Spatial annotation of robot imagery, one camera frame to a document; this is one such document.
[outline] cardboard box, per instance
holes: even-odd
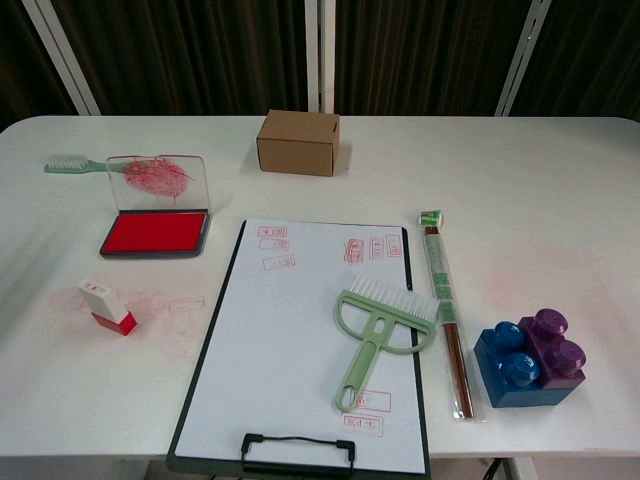
[[[257,138],[260,168],[331,177],[339,137],[340,115],[269,110]]]

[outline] dark curtain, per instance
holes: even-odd
[[[52,3],[103,114],[307,109],[302,1]]]
[[[511,115],[640,121],[640,1],[553,1]]]
[[[75,114],[20,0],[0,1],[0,132],[23,118]]]
[[[493,115],[529,5],[339,0],[336,112]]]

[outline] clipboard clip handle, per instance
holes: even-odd
[[[263,469],[267,469],[267,470],[278,469],[279,471],[282,472],[283,471],[282,468],[285,467],[284,464],[267,464],[264,462],[249,462],[246,460],[246,456],[247,456],[247,453],[249,452],[249,448],[251,447],[252,443],[262,443],[264,441],[292,441],[292,440],[298,440],[298,441],[310,442],[310,443],[319,443],[323,445],[335,445],[336,448],[346,450],[347,460],[349,461],[348,470],[343,468],[327,469],[325,467],[325,468],[320,468],[317,473],[318,475],[331,475],[331,476],[344,475],[345,473],[346,475],[351,475],[351,472],[353,471],[353,463],[356,460],[356,444],[351,440],[331,441],[331,440],[321,440],[318,438],[301,437],[301,436],[268,437],[266,435],[261,435],[259,433],[247,433],[245,434],[244,439],[242,440],[242,447],[240,447],[240,453],[241,453],[240,463],[242,464],[242,468],[245,470],[258,470],[260,469],[260,467],[262,467]],[[287,467],[289,467],[289,469],[291,470],[291,473],[295,473],[296,470],[298,470],[297,468],[292,469],[291,467],[293,467],[293,465],[287,465]],[[307,474],[309,473],[311,473],[311,475],[314,474],[314,472],[309,472],[308,470],[305,470],[305,471]]]

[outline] green toothbrush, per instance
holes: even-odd
[[[112,163],[109,170],[122,173],[131,162]],[[94,162],[83,155],[52,155],[44,166],[46,173],[106,172],[107,164]]]

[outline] white table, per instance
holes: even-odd
[[[555,408],[492,409],[481,385],[486,421],[457,423],[437,342],[421,354],[431,456],[640,456],[638,124],[343,118],[350,169],[321,178],[261,172],[262,121],[40,117],[2,133],[0,457],[164,455],[246,217],[404,225],[427,292],[414,222],[435,208],[469,346],[500,320],[554,307],[587,353],[587,380]],[[102,259],[109,183],[42,172],[67,153],[201,155],[214,201],[203,254]],[[98,327],[74,292],[83,277],[121,289],[139,330]]]

